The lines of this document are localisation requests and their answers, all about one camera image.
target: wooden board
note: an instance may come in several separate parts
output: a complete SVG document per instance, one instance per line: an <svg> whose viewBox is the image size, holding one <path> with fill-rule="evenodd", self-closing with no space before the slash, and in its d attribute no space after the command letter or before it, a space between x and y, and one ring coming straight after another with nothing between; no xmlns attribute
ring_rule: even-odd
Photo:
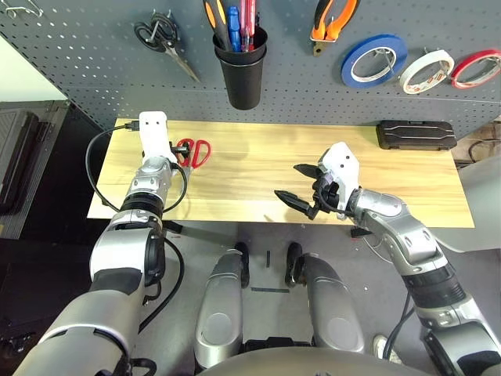
<svg viewBox="0 0 501 376"><path fill-rule="evenodd" d="M116 125L127 119L118 119ZM169 121L174 144L205 139L212 155L190 179L185 200L164 219L237 222L310 222L288 208L273 190L288 190L312 201L312 180L293 169L316 164L332 144L345 141L360 162L360 184L403 199L430 227L474 227L450 152L382 150L374 127L212 123ZM120 207L135 170L142 163L138 132L113 133L98 187ZM180 192L174 177L168 204ZM111 218L113 211L94 195L89 218ZM320 212L314 223L342 223Z"/></svg>

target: scissors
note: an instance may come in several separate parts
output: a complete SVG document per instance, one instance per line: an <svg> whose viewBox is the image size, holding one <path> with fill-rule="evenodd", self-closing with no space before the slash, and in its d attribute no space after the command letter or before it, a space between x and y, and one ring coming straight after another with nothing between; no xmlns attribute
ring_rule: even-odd
<svg viewBox="0 0 501 376"><path fill-rule="evenodd" d="M150 25L138 22L134 25L134 33L146 47L155 52L167 53L194 81L200 82L193 69L175 49L179 42L178 26L169 16L154 13L151 16Z"/></svg>
<svg viewBox="0 0 501 376"><path fill-rule="evenodd" d="M188 146L193 152L193 159L191 158L191 152L188 157L185 157L183 161L179 162L179 165L182 167L186 174L186 180L189 180L189 176L191 175L193 169L199 168L207 159L211 156L211 145L204 139L198 139L196 142L193 139L182 139L178 142L178 146ZM200 149L202 146L207 147L207 153L205 154L204 159L199 161L198 157L200 155Z"/></svg>

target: tape roll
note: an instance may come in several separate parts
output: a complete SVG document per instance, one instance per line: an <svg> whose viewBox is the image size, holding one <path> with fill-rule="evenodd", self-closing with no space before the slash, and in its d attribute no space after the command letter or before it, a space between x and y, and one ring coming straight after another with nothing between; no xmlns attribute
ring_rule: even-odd
<svg viewBox="0 0 501 376"><path fill-rule="evenodd" d="M410 85L410 80L425 67L433 64L443 62L444 66L438 70L437 73L433 74L427 80ZM434 86L438 85L440 82L444 81L447 76L449 76L454 68L454 59L443 49L438 51L433 51L427 53L426 55L420 57L414 63L410 64L407 69L404 70L402 76L400 76L400 85L403 87L404 92L407 94L419 94L420 92L426 92Z"/></svg>
<svg viewBox="0 0 501 376"><path fill-rule="evenodd" d="M390 66L369 77L355 74L355 65L371 52L388 53ZM404 66L407 59L407 47L403 39L392 34L381 34L358 43L344 58L341 64L341 78L346 86L363 89L382 84L395 76Z"/></svg>
<svg viewBox="0 0 501 376"><path fill-rule="evenodd" d="M460 75L471 65L478 63L483 59L493 58L497 59L496 65L489 71L485 72L479 78L473 79L471 81L461 82ZM479 51L473 55L469 55L465 60L463 60L453 71L451 75L452 86L457 89L470 89L475 86L483 85L489 80L492 80L501 72L501 51L498 49L486 49L485 51Z"/></svg>

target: blue pen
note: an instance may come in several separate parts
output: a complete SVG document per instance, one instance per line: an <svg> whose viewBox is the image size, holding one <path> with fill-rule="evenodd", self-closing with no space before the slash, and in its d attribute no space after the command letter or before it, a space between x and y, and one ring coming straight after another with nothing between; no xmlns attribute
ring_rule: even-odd
<svg viewBox="0 0 501 376"><path fill-rule="evenodd" d="M228 34L232 43L233 52L242 52L240 44L240 22L238 17L238 8L230 6L228 9Z"/></svg>

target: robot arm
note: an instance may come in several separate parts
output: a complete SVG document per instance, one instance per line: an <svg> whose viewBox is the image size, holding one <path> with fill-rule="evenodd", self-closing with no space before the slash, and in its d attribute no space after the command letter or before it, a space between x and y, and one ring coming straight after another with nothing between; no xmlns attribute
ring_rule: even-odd
<svg viewBox="0 0 501 376"><path fill-rule="evenodd" d="M381 240L413 297L426 329L425 347L443 374L480 374L501 363L499 340L431 232L399 198L359 187L359 163L345 143L328 149L317 166L294 168L315 179L315 205L284 191L277 196L310 219L319 210L349 216Z"/></svg>
<svg viewBox="0 0 501 376"><path fill-rule="evenodd" d="M90 290L61 312L16 376L131 374L145 287L165 271L161 219L176 162L166 120L163 112L139 115L143 165L92 251Z"/></svg>

